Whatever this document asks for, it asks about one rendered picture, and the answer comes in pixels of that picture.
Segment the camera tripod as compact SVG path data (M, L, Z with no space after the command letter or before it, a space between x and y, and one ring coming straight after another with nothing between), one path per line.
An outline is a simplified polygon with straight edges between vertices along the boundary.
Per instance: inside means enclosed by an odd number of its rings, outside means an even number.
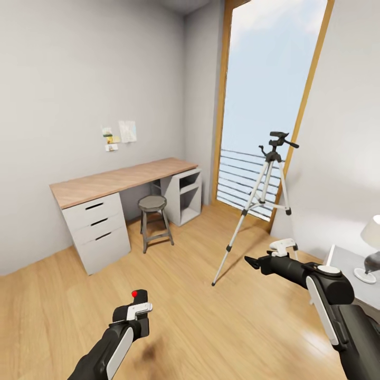
M234 232L234 235L232 237L232 240L231 240L231 243L227 246L226 248L226 254L224 256L224 259L220 265L220 268L217 272L217 275L215 277L215 280L213 281L212 283L212 286L215 285L216 283L216 280L221 272L221 269L222 269L222 266L225 262L225 259L228 255L228 253L231 251L232 249L232 245L233 245L233 242L236 238L236 235L238 234L238 230L243 222L243 219L244 217L246 216L246 214L248 213L248 211L252 210L253 208L256 208L256 207L259 207L259 206L271 206L271 207L275 207L275 208L280 208L282 210L285 210L286 211L286 214L288 215L288 219L289 219L289 225L290 225L290 230L291 230L291 236L292 236L292 239L295 241L294 239L294 235L293 235L293 229L292 229L292 223L291 223L291 217L290 215L292 214L291 212L291 208L289 207L289 202L288 202L288 196L287 196L287 190L286 190L286 184L285 184L285 181L284 181L284 174L283 174L283 169L282 169L282 160L281 160L281 155L278 154L276 152L276 148L277 146L282 146L283 143L287 143L295 148L299 148L299 145L298 144L295 144L295 143L291 143L291 142L288 142L285 140L285 138L288 136L289 134L285 134L284 132L279 132L279 131L272 131L270 132L270 136L272 137L278 137L278 140L270 140L269 141L269 145L272 145L273 146L273 149L272 151L270 151L268 154L266 154L264 151L263 151L263 145L260 145L259 147L261 148L261 151L264 153L265 157L266 157L266 160L265 160L265 163L260 171L260 175L256 181L256 184L253 188L253 191L250 192L250 197L249 197L249 200L245 206L245 208L243 209L242 211L242 217L240 219L240 222ZM285 200L285 203L286 203L286 206L281 206L281 205L277 205L277 204L272 204L272 203L267 203L265 202L265 197L266 197L266 193L267 193L267 189L268 189L268 185L269 185L269 180L270 180L270 176L271 176L271 172L272 172L272 167L273 167L273 164L274 164L274 161L275 159L277 159L278 161L278 164L279 164L279 171L280 171L280 178L281 178L281 182L282 182L282 187L283 187L283 193L284 193L284 200ZM260 185L260 182L263 178L263 175L265 173L265 171L267 170L267 175L266 175L266 178L265 178L265 182L264 182L264 187L263 187L263 191L262 191L262 196L261 198L258 196L258 194L256 193L259 185ZM253 205L251 205L252 203L252 200L256 198L258 200L258 203L255 203ZM295 244L295 246L293 246L293 250L294 250L294 253L296 254L296 251L298 250L298 246L297 244Z

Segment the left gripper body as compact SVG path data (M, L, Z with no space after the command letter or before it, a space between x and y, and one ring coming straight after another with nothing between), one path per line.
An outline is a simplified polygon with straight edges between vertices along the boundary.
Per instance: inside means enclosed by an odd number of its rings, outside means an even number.
M149 336L149 318L132 320L130 323L136 328L136 335L133 342L139 338Z

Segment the digital camera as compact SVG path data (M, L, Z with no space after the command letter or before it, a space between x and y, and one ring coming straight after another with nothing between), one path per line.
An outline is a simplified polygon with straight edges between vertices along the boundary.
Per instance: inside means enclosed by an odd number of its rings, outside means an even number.
M127 320L128 308L130 306L139 305L139 304L148 302L147 290L144 290L144 289L135 290L131 293L131 295L134 297L133 303L131 303L130 305L126 305L126 306L117 307L114 310L114 313L112 316L112 322ZM148 313L137 315L137 320L145 319L145 318L148 318Z

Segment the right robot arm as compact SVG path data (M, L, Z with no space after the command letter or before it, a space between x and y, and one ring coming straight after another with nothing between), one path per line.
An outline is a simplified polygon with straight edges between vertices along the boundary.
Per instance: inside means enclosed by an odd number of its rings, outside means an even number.
M354 290L341 270L290 258L286 248L291 246L292 238L275 241L267 256L244 260L265 276L276 273L309 290L348 380L380 380L380 324L352 305Z

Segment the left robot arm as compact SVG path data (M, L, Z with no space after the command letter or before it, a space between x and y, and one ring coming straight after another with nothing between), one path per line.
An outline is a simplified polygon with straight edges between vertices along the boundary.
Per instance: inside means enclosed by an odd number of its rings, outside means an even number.
M137 315L153 310L152 303L128 308L127 320L109 324L102 339L78 362L67 380L112 380L132 342L149 336L149 318L137 320Z

